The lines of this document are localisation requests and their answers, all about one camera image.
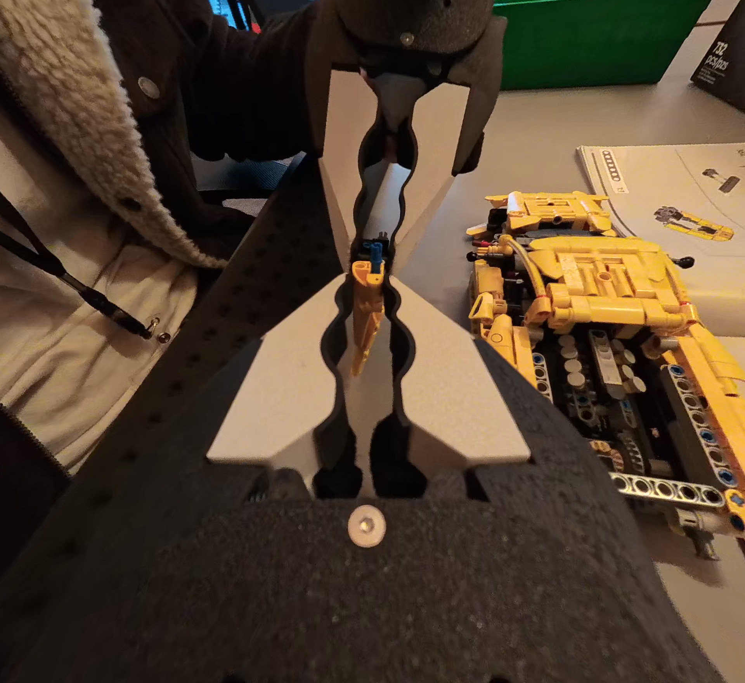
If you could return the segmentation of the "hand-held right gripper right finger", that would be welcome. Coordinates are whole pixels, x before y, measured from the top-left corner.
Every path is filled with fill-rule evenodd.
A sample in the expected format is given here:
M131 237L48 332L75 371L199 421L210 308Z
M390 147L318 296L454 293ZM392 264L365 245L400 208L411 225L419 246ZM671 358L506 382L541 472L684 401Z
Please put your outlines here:
M395 390L407 459L426 477L526 463L530 449L492 375L502 357L396 277L390 287L392 331L407 342Z

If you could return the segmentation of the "grey desk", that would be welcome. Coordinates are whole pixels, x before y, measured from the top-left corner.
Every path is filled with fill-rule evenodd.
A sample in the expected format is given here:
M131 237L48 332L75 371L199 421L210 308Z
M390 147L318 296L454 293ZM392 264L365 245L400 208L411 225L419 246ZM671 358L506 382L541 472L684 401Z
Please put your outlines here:
M656 86L508 92L487 126L483 161L456 182L403 278L463 328L465 244L489 187L586 189L578 145L743 142L743 113L686 83L719 26L694 31ZM717 540L722 568L705 568L684 540L652 519L574 534L563 484L539 492L535 466L480 470L495 502L436 498L379 504L387 532L352 544L352 503L242 503L198 529L211 561L208 610L216 673L198 681L703 681L702 673L648 672L663 652L662 617L641 601L641 581L683 641L708 653L726 681L743 681L743 558Z

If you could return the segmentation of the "dark toy car set box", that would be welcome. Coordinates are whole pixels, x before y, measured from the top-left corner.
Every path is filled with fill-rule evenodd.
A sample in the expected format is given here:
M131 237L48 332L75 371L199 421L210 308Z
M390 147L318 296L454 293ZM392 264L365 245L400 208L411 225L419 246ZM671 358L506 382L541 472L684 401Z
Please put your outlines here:
M744 0L740 0L691 76L691 83L744 112Z

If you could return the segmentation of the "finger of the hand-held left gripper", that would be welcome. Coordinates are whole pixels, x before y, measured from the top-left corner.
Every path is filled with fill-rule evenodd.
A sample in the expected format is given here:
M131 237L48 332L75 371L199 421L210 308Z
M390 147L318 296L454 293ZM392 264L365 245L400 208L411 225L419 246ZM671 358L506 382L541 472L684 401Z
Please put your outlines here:
M359 73L332 71L319 168L334 246L344 273L349 272L357 236L355 204L363 189L360 149L376 123L378 98Z
M399 195L391 274L400 274L454 182L453 168L470 89L442 83L420 97L411 117L414 165Z

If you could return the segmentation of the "person's left forearm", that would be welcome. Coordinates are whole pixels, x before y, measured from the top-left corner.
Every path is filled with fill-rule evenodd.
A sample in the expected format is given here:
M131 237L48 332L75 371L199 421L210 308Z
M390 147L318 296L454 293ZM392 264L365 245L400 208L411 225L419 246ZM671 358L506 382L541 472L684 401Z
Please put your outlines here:
M183 84L191 151L201 159L266 161L314 151L305 92L305 58L317 18L330 0L266 24L237 30L207 0L187 16L193 73Z

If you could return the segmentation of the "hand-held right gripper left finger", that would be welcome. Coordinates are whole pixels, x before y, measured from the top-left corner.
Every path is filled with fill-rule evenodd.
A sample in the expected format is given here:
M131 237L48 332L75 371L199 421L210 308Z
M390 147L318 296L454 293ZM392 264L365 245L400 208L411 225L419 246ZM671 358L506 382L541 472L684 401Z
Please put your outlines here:
M333 278L260 339L210 462L293 469L311 486L339 461L349 430L338 369L348 347L348 279Z

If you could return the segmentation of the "yellow brick car model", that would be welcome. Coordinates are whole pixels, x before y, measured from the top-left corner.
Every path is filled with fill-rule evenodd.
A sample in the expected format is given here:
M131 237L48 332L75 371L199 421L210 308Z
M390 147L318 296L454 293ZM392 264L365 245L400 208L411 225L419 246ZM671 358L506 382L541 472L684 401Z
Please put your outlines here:
M572 423L631 508L717 561L715 536L743 543L743 368L683 284L694 260L617 235L606 199L487 197L466 231L471 331Z

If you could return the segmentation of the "open instruction booklet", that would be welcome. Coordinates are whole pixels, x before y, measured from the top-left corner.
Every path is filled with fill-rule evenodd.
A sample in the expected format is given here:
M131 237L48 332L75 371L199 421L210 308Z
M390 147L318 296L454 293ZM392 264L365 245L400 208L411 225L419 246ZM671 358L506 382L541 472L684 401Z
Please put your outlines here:
M744 336L744 144L581 146L619 235L692 258L681 277L703 323Z

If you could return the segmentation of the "green storage bin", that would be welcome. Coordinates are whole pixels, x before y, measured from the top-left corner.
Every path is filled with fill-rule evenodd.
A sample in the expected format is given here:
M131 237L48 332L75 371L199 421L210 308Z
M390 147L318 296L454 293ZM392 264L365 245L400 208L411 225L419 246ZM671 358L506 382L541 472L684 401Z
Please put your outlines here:
M502 90L660 81L711 0L495 0Z

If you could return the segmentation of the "yellow brick door panel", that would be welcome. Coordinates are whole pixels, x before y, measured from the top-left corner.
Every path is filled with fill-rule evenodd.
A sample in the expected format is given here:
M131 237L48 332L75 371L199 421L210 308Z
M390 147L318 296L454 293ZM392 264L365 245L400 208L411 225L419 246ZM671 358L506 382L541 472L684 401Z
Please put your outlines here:
M385 261L355 261L353 278L353 356L351 374L358 376L369 357L385 312Z

